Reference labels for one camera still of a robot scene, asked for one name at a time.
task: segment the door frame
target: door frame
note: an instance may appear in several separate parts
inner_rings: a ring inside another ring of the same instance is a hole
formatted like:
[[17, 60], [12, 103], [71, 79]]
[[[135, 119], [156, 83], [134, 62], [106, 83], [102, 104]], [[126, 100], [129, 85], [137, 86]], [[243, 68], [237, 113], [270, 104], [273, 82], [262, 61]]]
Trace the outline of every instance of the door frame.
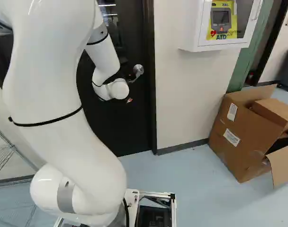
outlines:
[[144, 53], [146, 65], [149, 66], [149, 89], [150, 89], [150, 132], [151, 148], [154, 155], [157, 155], [157, 112], [156, 112], [156, 86], [155, 86], [155, 56], [154, 56], [154, 8], [153, 0], [142, 0], [143, 2], [143, 28], [144, 43], [147, 47]]

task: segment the wire shelf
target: wire shelf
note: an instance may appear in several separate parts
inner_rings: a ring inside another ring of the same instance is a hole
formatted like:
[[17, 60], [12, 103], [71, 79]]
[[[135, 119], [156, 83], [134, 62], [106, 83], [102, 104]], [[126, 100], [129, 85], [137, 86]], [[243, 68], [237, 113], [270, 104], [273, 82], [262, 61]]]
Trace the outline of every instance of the wire shelf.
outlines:
[[13, 153], [14, 150], [11, 145], [0, 148], [0, 170], [5, 166]]

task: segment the open cardboard box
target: open cardboard box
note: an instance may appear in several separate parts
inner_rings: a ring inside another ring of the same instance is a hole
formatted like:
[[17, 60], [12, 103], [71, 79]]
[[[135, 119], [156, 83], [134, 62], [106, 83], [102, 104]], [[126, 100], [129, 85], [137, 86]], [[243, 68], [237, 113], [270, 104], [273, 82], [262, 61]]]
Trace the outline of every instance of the open cardboard box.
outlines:
[[226, 94], [210, 133], [209, 146], [240, 183], [270, 170], [274, 186], [288, 181], [288, 146], [267, 155], [284, 126], [250, 109], [255, 101], [270, 98], [275, 87]]

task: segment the white cabinet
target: white cabinet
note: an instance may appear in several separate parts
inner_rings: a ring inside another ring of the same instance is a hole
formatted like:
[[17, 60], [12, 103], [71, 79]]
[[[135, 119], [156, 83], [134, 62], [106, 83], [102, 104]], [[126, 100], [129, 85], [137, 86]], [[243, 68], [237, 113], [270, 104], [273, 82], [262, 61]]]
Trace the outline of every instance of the white cabinet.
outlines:
[[248, 47], [263, 0], [181, 0], [179, 48], [212, 51]]

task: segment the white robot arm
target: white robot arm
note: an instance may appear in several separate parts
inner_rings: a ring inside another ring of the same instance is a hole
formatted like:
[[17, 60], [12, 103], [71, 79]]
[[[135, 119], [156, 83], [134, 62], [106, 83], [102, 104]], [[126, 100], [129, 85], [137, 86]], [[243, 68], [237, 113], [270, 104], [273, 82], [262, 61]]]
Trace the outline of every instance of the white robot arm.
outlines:
[[124, 211], [126, 174], [81, 108], [76, 70], [82, 51], [96, 65], [93, 88], [103, 100], [123, 99], [129, 90], [124, 79], [103, 85], [120, 64], [96, 1], [0, 0], [0, 33], [11, 31], [3, 99], [13, 123], [47, 162], [31, 183], [34, 202], [68, 220], [111, 225]]

